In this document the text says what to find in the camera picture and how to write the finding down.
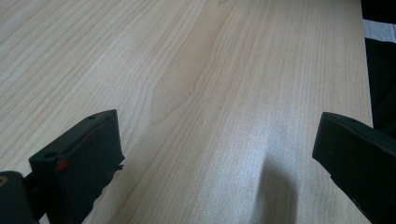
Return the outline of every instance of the wooden table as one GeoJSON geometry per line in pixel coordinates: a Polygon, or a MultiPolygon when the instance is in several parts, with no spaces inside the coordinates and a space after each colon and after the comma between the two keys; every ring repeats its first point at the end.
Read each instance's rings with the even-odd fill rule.
{"type": "Polygon", "coordinates": [[[372,123],[358,0],[1,1],[0,72],[1,170],[118,110],[86,223],[367,223],[311,158],[323,111],[372,123]]]}

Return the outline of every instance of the screw hole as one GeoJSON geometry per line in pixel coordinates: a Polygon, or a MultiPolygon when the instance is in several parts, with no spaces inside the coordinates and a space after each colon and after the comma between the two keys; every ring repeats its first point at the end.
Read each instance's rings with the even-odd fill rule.
{"type": "Polygon", "coordinates": [[[5,185],[7,182],[8,182],[8,177],[6,177],[4,175],[0,176],[0,187],[5,185]]]}
{"type": "Polygon", "coordinates": [[[55,157],[56,156],[56,152],[50,152],[50,153],[47,153],[45,156],[44,156],[44,158],[45,159],[51,159],[51,158],[53,158],[53,157],[55,157]]]}

